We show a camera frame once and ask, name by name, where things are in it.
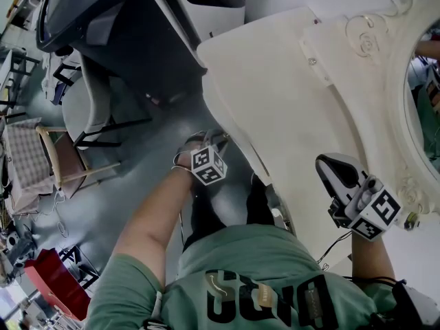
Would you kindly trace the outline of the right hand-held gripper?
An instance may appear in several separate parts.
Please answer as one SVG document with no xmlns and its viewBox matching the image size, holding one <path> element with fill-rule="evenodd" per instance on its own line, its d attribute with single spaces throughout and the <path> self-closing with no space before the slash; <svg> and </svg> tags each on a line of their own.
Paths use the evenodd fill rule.
<svg viewBox="0 0 440 330">
<path fill-rule="evenodd" d="M 375 241 L 396 223 L 402 204 L 398 196 L 376 176 L 366 173 L 349 155 L 325 153 L 316 158 L 316 171 L 333 198 L 329 214 L 339 228 L 346 228 L 367 241 Z M 354 196 L 351 189 L 360 186 Z"/>
</svg>

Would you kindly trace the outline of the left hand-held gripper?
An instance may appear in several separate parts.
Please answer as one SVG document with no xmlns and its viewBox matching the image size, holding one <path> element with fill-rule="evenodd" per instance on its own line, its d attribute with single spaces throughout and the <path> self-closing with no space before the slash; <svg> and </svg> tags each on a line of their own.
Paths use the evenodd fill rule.
<svg viewBox="0 0 440 330">
<path fill-rule="evenodd" d="M 210 129 L 193 133 L 177 150 L 173 168 L 191 173 L 204 186 L 226 178 L 228 165 L 223 160 L 229 136 L 223 130 Z"/>
</svg>

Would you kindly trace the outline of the cream large drawer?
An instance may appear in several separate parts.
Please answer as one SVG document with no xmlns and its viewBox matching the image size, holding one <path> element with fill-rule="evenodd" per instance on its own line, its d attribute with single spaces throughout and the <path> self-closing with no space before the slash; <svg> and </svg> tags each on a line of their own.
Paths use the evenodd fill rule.
<svg viewBox="0 0 440 330">
<path fill-rule="evenodd" d="M 268 173 L 263 161 L 259 157 L 256 149 L 251 143 L 250 138 L 239 127 L 221 126 L 221 128 L 230 136 L 232 141 L 236 144 L 239 150 L 246 158 L 248 164 L 258 176 L 258 178 L 266 185 L 273 184 L 270 174 Z"/>
</svg>

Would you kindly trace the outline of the person's left forearm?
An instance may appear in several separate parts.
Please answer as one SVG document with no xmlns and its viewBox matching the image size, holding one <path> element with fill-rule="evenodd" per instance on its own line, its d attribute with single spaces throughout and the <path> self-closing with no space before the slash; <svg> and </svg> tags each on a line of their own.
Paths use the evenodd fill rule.
<svg viewBox="0 0 440 330">
<path fill-rule="evenodd" d="M 192 175 L 174 168 L 142 202 L 125 225 L 113 249 L 147 266 L 162 287 L 166 281 L 166 248 L 192 186 Z"/>
</svg>

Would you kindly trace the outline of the person's right forearm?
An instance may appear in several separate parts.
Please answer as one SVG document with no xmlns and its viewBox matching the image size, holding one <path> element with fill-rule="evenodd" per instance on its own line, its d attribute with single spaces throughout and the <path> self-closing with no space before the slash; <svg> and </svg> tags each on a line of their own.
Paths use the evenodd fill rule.
<svg viewBox="0 0 440 330">
<path fill-rule="evenodd" d="M 395 279 L 394 269 L 381 237 L 367 241 L 358 234 L 351 239 L 352 276 Z"/>
</svg>

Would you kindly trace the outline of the white ornate dressing table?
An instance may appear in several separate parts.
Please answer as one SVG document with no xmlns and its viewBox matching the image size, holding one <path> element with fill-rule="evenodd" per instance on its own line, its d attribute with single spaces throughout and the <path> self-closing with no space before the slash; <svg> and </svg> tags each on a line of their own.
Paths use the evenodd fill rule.
<svg viewBox="0 0 440 330">
<path fill-rule="evenodd" d="M 248 23 L 202 43 L 197 53 L 207 74 L 203 98 L 216 121 L 235 125 L 263 161 L 299 237 L 315 229 L 336 232 L 327 214 L 330 199 L 314 168 L 322 153 L 357 159 L 398 196 L 402 226 L 406 209 L 388 175 L 367 160 L 360 130 L 346 104 L 365 96 L 362 63 L 344 32 L 347 16 L 318 21 L 307 7 Z M 309 68 L 299 41 L 311 42 L 333 85 L 325 87 Z"/>
</svg>

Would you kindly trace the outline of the white drawer with crystal knob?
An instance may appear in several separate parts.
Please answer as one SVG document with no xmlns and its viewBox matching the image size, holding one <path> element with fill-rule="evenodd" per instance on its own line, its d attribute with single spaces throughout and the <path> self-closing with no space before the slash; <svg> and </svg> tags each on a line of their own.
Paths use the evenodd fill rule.
<svg viewBox="0 0 440 330">
<path fill-rule="evenodd" d="M 318 54 L 311 42 L 311 39 L 306 35 L 306 32 L 303 32 L 303 35 L 299 41 L 299 45 L 305 58 L 307 59 L 309 68 L 314 72 L 320 82 L 325 87 L 332 86 L 333 81 L 328 75 L 325 67 L 321 63 L 320 58 L 318 57 Z"/>
</svg>

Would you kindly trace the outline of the person's black trousers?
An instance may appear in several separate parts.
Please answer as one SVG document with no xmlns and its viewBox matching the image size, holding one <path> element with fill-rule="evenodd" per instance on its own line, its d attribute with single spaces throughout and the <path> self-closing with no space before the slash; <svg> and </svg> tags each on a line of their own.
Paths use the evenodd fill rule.
<svg viewBox="0 0 440 330">
<path fill-rule="evenodd" d="M 210 236 L 229 225 L 225 218 L 237 213 L 245 215 L 247 225 L 259 224 L 273 226 L 275 224 L 269 199 L 267 186 L 256 174 L 250 178 L 248 195 L 244 203 L 229 203 L 227 197 L 222 197 L 219 190 L 209 188 L 201 183 L 193 184 L 190 189 L 192 208 L 190 228 L 192 230 L 186 238 L 183 250 L 187 250 L 194 243 Z"/>
</svg>

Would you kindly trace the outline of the small glass bottle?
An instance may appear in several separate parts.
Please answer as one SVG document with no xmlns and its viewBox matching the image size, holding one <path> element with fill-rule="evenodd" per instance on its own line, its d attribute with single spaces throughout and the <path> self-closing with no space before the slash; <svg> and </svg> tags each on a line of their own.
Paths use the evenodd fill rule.
<svg viewBox="0 0 440 330">
<path fill-rule="evenodd" d="M 419 215 L 416 212 L 411 212 L 404 222 L 404 229 L 406 231 L 412 231 L 415 228 L 418 228 L 420 224 Z"/>
</svg>

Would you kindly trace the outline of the person's green shirt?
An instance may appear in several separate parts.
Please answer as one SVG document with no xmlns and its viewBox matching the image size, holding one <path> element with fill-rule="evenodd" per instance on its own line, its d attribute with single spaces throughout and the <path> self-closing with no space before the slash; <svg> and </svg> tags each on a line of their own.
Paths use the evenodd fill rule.
<svg viewBox="0 0 440 330">
<path fill-rule="evenodd" d="M 193 243 L 165 288 L 137 259 L 112 257 L 85 330 L 358 330 L 395 305 L 388 285 L 322 271 L 285 230 L 234 225 Z"/>
</svg>

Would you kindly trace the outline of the wooden chair brown seat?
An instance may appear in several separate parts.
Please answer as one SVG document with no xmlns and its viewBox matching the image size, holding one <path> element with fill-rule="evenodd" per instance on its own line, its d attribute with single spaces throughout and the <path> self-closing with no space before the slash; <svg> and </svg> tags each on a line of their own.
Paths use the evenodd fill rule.
<svg viewBox="0 0 440 330">
<path fill-rule="evenodd" d="M 54 185 L 67 199 L 71 199 L 83 188 L 88 177 L 121 165 L 121 162 L 115 162 L 99 168 L 90 168 L 81 152 L 74 146 L 67 129 L 38 125 L 35 130 L 47 151 Z"/>
</svg>

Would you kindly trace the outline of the grey office chair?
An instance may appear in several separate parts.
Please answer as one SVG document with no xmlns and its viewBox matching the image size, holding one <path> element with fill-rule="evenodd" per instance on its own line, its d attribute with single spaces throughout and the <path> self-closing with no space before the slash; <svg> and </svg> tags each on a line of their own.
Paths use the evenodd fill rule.
<svg viewBox="0 0 440 330">
<path fill-rule="evenodd" d="M 88 148 L 115 148 L 119 142 L 100 142 L 98 138 L 108 132 L 150 122 L 151 118 L 116 123 L 111 112 L 111 85 L 106 69 L 80 55 L 81 77 L 65 92 L 62 112 L 65 128 L 80 150 Z"/>
</svg>

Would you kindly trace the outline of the checkered fabric box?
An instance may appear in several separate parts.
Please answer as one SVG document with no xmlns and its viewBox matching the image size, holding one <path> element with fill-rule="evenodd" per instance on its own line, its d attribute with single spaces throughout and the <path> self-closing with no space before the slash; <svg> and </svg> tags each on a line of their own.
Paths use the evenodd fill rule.
<svg viewBox="0 0 440 330">
<path fill-rule="evenodd" d="M 40 118 L 7 124 L 2 142 L 12 185 L 5 200 L 10 215 L 25 215 L 38 209 L 42 195 L 51 195 L 55 179 L 41 137 L 36 131 Z"/>
</svg>

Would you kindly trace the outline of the white crumpled cloth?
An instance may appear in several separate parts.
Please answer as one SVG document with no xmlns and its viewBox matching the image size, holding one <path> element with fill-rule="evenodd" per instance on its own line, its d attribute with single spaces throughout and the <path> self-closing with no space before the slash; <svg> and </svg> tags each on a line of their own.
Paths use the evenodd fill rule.
<svg viewBox="0 0 440 330">
<path fill-rule="evenodd" d="M 54 98 L 55 87 L 58 82 L 54 77 L 54 73 L 62 63 L 68 66 L 76 65 L 76 63 L 71 60 L 70 56 L 60 57 L 55 55 L 55 53 L 44 53 L 43 55 L 42 68 L 45 70 L 45 76 L 41 82 L 41 89 L 43 90 L 45 97 L 49 100 Z"/>
</svg>

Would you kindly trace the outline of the oval mirror cream frame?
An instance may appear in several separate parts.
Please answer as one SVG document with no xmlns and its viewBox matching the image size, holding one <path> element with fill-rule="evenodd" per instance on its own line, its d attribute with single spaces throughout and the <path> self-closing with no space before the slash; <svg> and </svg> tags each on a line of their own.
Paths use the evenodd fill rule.
<svg viewBox="0 0 440 330">
<path fill-rule="evenodd" d="M 394 0 L 344 32 L 369 87 L 346 97 L 367 160 L 408 212 L 440 215 L 440 0 Z"/>
</svg>

